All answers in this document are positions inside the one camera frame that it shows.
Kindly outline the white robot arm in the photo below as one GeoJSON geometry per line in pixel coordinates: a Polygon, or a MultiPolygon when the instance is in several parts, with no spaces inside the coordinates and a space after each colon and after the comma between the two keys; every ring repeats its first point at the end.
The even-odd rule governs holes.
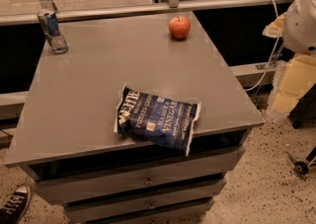
{"type": "Polygon", "coordinates": [[[287,11],[263,30],[265,37],[281,37],[294,53],[276,86],[272,109],[290,113],[316,84],[316,0],[294,0],[287,11]]]}

